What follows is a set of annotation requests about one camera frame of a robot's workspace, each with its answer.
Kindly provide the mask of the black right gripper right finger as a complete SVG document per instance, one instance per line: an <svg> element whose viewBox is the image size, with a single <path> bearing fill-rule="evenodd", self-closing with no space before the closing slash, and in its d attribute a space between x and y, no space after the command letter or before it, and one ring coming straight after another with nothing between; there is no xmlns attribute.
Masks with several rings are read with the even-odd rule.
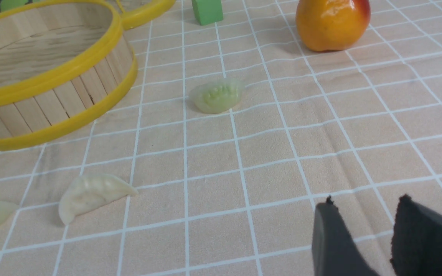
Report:
<svg viewBox="0 0 442 276"><path fill-rule="evenodd" d="M400 197L391 240L391 264L397 276L442 276L442 215Z"/></svg>

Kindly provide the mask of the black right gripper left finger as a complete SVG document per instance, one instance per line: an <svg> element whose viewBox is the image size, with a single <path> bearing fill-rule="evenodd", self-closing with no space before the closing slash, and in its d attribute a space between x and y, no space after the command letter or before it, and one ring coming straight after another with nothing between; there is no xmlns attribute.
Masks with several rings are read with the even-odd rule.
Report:
<svg viewBox="0 0 442 276"><path fill-rule="evenodd" d="M378 275L360 254L330 195L315 206L312 259L316 276Z"/></svg>

